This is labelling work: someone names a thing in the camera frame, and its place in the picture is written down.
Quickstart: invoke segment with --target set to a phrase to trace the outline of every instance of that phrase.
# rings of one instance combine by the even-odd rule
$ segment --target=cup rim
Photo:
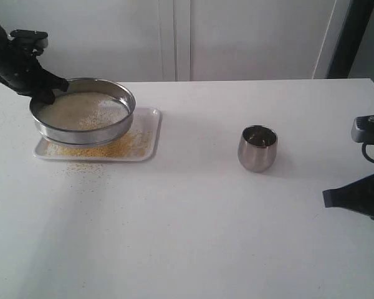
[[[259,128],[263,128],[263,129],[269,130],[269,131],[270,131],[272,134],[274,134],[274,136],[275,136],[275,140],[274,140],[274,142],[271,143],[270,145],[265,145],[265,146],[261,146],[261,145],[253,145],[252,143],[250,143],[250,142],[245,138],[244,134],[245,134],[245,132],[246,132],[247,130],[249,130],[249,129],[251,129],[251,128],[255,128],[255,127],[259,127]],[[279,140],[279,137],[278,137],[278,135],[276,134],[276,132],[275,132],[274,130],[272,130],[272,129],[266,127],[266,126],[262,126],[262,125],[251,125],[251,126],[247,126],[245,129],[243,129],[241,137],[244,139],[244,141],[245,141],[247,144],[249,144],[250,146],[253,146],[253,147],[255,147],[255,148],[268,148],[268,147],[270,147],[270,146],[276,144],[276,143],[278,142],[278,140]]]

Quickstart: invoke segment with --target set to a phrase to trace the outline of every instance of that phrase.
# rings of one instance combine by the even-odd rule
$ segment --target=rectangular tray
[[[64,148],[42,138],[33,152],[36,158],[66,161],[118,161],[140,162],[150,158],[154,152],[161,112],[152,107],[137,107],[133,113],[133,123],[126,135],[110,144],[111,148],[100,147],[113,151],[122,147],[122,156],[94,156],[95,149]]]

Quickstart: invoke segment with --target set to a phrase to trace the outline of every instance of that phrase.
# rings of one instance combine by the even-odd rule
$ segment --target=powder in sieve
[[[71,93],[56,98],[38,114],[44,123],[66,130],[93,130],[112,125],[128,115],[127,108],[110,95]]]

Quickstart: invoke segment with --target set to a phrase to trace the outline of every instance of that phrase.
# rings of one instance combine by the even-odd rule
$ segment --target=stainless steel cup
[[[265,126],[248,126],[242,131],[238,159],[248,170],[260,173],[269,168],[277,153],[276,133]]]

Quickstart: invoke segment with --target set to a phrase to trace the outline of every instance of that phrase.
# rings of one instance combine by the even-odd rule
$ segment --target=cabinet door
[[[330,62],[348,5],[347,0],[191,0],[190,77],[312,78],[332,25],[328,58],[321,60]],[[340,22],[331,22],[333,16]]]
[[[175,79],[172,0],[0,0],[0,23],[47,31],[39,60],[66,78]]]

